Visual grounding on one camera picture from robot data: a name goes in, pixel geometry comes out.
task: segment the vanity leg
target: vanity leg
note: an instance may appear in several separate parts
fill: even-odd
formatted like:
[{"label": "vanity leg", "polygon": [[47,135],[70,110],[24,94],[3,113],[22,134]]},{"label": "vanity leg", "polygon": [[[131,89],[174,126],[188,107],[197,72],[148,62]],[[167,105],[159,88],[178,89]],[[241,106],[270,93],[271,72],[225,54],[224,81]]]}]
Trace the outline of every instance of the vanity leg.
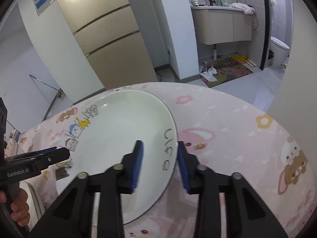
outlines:
[{"label": "vanity leg", "polygon": [[217,60],[217,44],[214,44],[214,60]]}]

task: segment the human hand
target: human hand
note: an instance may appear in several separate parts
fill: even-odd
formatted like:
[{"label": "human hand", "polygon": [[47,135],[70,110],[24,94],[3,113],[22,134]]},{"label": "human hand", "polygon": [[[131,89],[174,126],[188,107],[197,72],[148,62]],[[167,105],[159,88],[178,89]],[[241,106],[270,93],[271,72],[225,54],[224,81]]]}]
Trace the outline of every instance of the human hand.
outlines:
[{"label": "human hand", "polygon": [[[29,205],[26,203],[28,194],[25,190],[20,189],[17,198],[11,203],[13,213],[11,218],[18,222],[19,226],[26,226],[30,222]],[[3,191],[0,191],[0,203],[6,203],[7,198]]]}]

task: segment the floor mat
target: floor mat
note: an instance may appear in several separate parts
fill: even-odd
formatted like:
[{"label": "floor mat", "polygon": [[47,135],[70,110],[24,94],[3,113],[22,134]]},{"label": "floor mat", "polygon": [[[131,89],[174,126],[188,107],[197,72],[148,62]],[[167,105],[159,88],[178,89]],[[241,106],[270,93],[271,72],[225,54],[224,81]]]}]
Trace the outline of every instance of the floor mat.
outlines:
[{"label": "floor mat", "polygon": [[200,77],[208,87],[214,87],[221,83],[225,83],[252,73],[252,71],[245,67],[242,63],[239,63],[237,60],[231,57],[211,61],[207,64],[207,69],[209,69],[211,65],[213,65],[217,70],[217,74],[214,74],[217,81],[209,82],[204,77]]}]

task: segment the table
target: table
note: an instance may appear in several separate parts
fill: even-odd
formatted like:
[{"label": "table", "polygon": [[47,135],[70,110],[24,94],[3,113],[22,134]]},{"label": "table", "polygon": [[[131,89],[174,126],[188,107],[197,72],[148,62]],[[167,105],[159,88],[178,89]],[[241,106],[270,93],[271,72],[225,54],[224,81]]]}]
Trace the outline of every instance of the table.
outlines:
[{"label": "table", "polygon": [[[217,173],[242,173],[290,238],[302,229],[317,205],[313,173],[304,153],[269,115],[241,99],[210,88],[182,83],[142,83],[112,89],[24,133],[19,140],[21,147],[27,152],[58,146],[69,125],[92,101],[123,89],[146,91],[161,99],[172,112],[179,140],[184,141],[188,152]],[[42,175],[28,180],[46,207],[57,197],[55,169],[56,166],[50,166]],[[223,208],[223,194],[220,199]],[[197,195],[187,195],[183,190],[177,167],[161,199],[145,215],[125,225],[126,237],[192,238],[197,201]]]}]

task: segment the metal rod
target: metal rod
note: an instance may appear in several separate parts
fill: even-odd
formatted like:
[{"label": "metal rod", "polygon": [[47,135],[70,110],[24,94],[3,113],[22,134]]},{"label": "metal rod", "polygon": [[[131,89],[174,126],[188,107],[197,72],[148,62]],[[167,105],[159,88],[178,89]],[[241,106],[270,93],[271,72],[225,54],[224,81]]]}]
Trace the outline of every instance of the metal rod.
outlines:
[{"label": "metal rod", "polygon": [[7,120],[7,123],[13,128],[16,130],[16,128]]},{"label": "metal rod", "polygon": [[45,115],[44,115],[44,118],[43,118],[42,122],[44,122],[44,121],[47,119],[47,116],[49,115],[49,112],[51,111],[54,102],[56,101],[57,98],[59,98],[59,96],[60,96],[61,94],[63,94],[62,89],[60,89],[60,90],[56,93],[56,95],[55,95],[55,97],[54,97],[52,103],[50,104],[49,108],[47,109],[47,111],[46,111],[46,113],[45,113]]},{"label": "metal rod", "polygon": [[37,81],[39,81],[39,82],[43,83],[44,85],[49,86],[49,87],[51,87],[51,88],[53,88],[53,89],[57,90],[57,91],[58,91],[58,92],[60,92],[60,93],[64,93],[64,92],[63,92],[63,91],[61,91],[60,89],[58,90],[58,89],[56,89],[56,88],[54,88],[54,87],[50,86],[49,84],[47,84],[47,83],[45,83],[45,82],[43,82],[43,81],[39,80],[38,78],[34,77],[33,75],[31,75],[31,74],[29,74],[29,75],[30,75],[30,77],[31,77],[31,78],[36,79]]}]

